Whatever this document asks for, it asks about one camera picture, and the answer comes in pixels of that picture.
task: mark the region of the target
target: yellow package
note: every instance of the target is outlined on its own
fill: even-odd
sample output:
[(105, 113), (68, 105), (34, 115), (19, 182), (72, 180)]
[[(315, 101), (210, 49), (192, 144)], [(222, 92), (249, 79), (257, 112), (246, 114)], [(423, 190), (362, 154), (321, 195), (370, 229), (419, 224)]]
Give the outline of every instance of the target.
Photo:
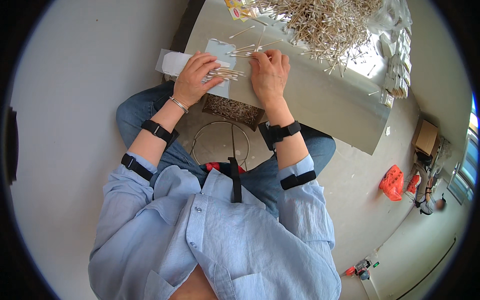
[(242, 0), (225, 0), (225, 4), (228, 8), (242, 6)]
[(230, 7), (228, 11), (230, 12), (234, 20), (241, 19), (244, 22), (248, 20), (248, 17), (244, 17), (242, 14), (242, 13), (248, 14), (249, 13), (248, 10), (243, 10), (240, 7)]

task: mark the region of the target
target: window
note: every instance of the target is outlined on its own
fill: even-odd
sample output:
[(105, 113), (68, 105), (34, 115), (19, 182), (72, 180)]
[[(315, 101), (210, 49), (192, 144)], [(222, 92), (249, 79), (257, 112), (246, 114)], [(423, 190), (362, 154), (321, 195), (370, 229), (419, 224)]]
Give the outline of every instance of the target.
[(472, 97), (472, 112), (470, 126), (467, 132), (467, 143), (462, 162), (457, 164), (448, 185), (448, 190), (453, 196), (463, 203), (465, 199), (473, 200), (473, 191), (477, 183), (477, 169), (479, 158), (478, 118), (475, 107), (475, 98)]

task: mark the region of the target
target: table surface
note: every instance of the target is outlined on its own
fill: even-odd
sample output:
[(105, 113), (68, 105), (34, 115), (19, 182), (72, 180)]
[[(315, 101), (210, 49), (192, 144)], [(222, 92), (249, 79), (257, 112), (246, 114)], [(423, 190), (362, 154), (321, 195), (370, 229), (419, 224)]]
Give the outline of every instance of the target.
[[(292, 34), (287, 35), (282, 31), (285, 23), (278, 22), (271, 26), (275, 21), (268, 16), (260, 16), (259, 19), (270, 24), (266, 26), (261, 44), (284, 40), (263, 50), (277, 48), (290, 57), (291, 69), (284, 98), (293, 117), (302, 124), (372, 155), (390, 113), (390, 108), (379, 103), (388, 60), (378, 55), (381, 54), (378, 36), (373, 36), (376, 50), (373, 47), (370, 49), (364, 63), (361, 63), (362, 59), (357, 59), (356, 64), (349, 61), (348, 70), (342, 78), (337, 68), (330, 75), (323, 71), (329, 67), (326, 61), (320, 63), (309, 59), (309, 55), (300, 55), (306, 48), (292, 47), (288, 43)], [(228, 38), (252, 25), (255, 28), (233, 39)], [(235, 44), (237, 48), (256, 44), (262, 28), (263, 25), (255, 20), (234, 21), (224, 0), (205, 0), (185, 53), (204, 51), (211, 38)], [(244, 71), (249, 78), (251, 67), (248, 61), (247, 58), (237, 58), (235, 70)], [(261, 108), (248, 78), (231, 83), (229, 98)]]

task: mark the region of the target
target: blue jeans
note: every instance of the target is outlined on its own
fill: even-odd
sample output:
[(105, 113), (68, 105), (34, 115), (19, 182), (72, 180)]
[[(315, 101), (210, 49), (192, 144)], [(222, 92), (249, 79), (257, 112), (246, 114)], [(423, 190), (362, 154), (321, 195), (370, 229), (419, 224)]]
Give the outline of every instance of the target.
[[(173, 81), (168, 81), (135, 94), (120, 104), (117, 109), (117, 125), (127, 148), (140, 132), (143, 121), (152, 118), (173, 95), (174, 84)], [(315, 174), (318, 176), (335, 152), (335, 141), (331, 136), (305, 125), (301, 126), (300, 132), (313, 159)], [(158, 172), (150, 180), (150, 185), (153, 186), (159, 173), (171, 165), (188, 170), (198, 178), (201, 186), (205, 183), (208, 174), (200, 169), (182, 145), (175, 141), (163, 153), (158, 163)], [(276, 199), (282, 191), (280, 181), (276, 178), (277, 173), (278, 163), (274, 155), (256, 168), (240, 174), (241, 184), (265, 203), (267, 211), (274, 217), (278, 216)]]

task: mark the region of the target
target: hand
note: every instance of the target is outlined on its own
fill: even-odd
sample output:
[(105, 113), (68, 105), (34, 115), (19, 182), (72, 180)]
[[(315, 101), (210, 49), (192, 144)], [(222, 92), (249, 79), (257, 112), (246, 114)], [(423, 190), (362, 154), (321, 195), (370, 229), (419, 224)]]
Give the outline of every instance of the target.
[(202, 79), (209, 71), (220, 67), (220, 64), (215, 61), (216, 56), (197, 51), (195, 55), (190, 57), (178, 76), (173, 87), (173, 97), (186, 109), (197, 103), (209, 89), (223, 81), (222, 78), (216, 77), (204, 84), (202, 83)]
[(283, 90), (287, 84), (288, 56), (277, 49), (270, 49), (264, 53), (254, 52), (257, 59), (251, 60), (252, 85), (258, 99), (263, 106), (283, 100)]

